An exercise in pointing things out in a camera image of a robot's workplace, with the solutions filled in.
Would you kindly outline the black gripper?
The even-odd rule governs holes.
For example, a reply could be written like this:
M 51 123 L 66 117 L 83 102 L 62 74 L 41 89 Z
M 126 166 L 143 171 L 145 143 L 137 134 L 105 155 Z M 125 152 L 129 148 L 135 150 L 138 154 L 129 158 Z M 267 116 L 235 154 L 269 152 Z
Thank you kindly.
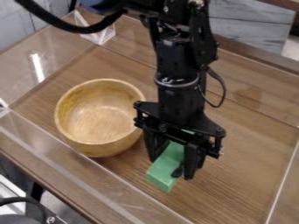
M 206 157 L 221 157 L 226 130 L 206 116 L 205 82 L 195 79 L 183 84 L 162 80 L 155 83 L 158 101 L 138 101 L 134 105 L 135 126 L 145 132 L 151 162 L 161 157 L 170 140 L 185 145 L 183 161 L 171 176 L 190 180 Z

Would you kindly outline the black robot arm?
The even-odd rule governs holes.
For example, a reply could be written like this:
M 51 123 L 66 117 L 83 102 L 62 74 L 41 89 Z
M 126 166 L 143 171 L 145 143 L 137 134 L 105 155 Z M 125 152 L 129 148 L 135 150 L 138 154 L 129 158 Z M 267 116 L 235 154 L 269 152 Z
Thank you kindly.
M 210 0 L 81 0 L 87 10 L 103 16 L 90 26 L 66 22 L 34 0 L 14 1 L 46 23 L 79 34 L 103 31 L 130 11 L 139 14 L 157 55 L 158 101 L 134 104 L 135 126 L 145 132 L 151 161 L 158 160 L 171 142 L 183 146 L 173 176 L 193 179 L 206 158 L 221 156 L 226 136 L 226 130 L 205 113 L 211 104 L 207 77 L 218 75 L 211 63 L 219 49 L 211 31 Z

